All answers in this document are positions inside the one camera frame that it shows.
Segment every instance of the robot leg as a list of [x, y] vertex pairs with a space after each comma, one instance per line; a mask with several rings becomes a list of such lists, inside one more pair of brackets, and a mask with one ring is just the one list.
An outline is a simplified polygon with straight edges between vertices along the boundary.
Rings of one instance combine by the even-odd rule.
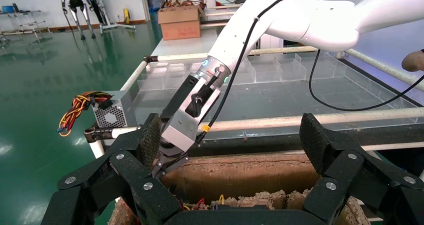
[[88, 28], [90, 29], [91, 38], [92, 39], [95, 39], [96, 38], [96, 35], [94, 34], [92, 25], [90, 23], [89, 13], [87, 11], [87, 5], [85, 3], [84, 3], [84, 7], [81, 7], [81, 12], [82, 12], [82, 14], [84, 14], [85, 21], [87, 22]]
[[81, 28], [80, 21], [78, 21], [77, 9], [69, 6], [70, 13], [72, 14], [72, 18], [76, 23], [76, 27], [78, 28], [79, 33], [81, 34], [81, 40], [85, 40], [86, 36], [84, 36], [83, 29]]

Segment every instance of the blue box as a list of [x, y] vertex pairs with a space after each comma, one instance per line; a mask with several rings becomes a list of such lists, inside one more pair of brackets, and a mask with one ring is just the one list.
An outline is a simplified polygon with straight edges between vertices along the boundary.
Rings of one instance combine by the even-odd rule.
[[15, 9], [13, 6], [3, 6], [3, 13], [4, 14], [12, 14], [15, 12]]

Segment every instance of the person's hand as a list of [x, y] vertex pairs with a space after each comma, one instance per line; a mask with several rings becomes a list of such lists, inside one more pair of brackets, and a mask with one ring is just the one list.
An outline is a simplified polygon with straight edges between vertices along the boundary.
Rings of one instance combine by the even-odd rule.
[[424, 49], [406, 56], [402, 61], [402, 68], [408, 72], [424, 71]]

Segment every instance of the green floor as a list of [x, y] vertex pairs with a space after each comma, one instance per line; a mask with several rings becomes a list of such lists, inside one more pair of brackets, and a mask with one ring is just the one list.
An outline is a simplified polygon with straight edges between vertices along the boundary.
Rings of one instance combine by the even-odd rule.
[[[0, 46], [0, 224], [38, 225], [66, 173], [92, 161], [83, 131], [95, 118], [88, 110], [68, 137], [56, 133], [72, 98], [85, 91], [119, 90], [162, 35], [156, 25], [136, 32], [116, 29], [83, 43], [75, 33], [10, 37]], [[106, 224], [110, 204], [96, 224]]]

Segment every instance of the brown cardboard box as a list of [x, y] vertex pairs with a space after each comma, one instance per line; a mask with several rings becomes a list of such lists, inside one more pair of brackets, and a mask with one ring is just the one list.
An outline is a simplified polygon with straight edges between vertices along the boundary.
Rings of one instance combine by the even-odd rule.
[[[275, 209], [293, 210], [302, 208], [310, 188], [319, 179], [306, 154], [273, 152], [191, 157], [164, 176], [162, 182], [167, 188], [176, 185], [177, 191], [186, 194], [186, 201], [193, 206], [201, 198], [206, 205], [216, 204], [223, 194], [224, 203], [233, 207], [271, 203]], [[120, 199], [108, 224], [136, 225], [137, 220]], [[357, 200], [350, 198], [336, 225], [369, 225], [369, 222]]]
[[201, 35], [199, 14], [205, 16], [198, 5], [160, 9], [157, 21], [162, 28], [163, 40], [199, 38]]

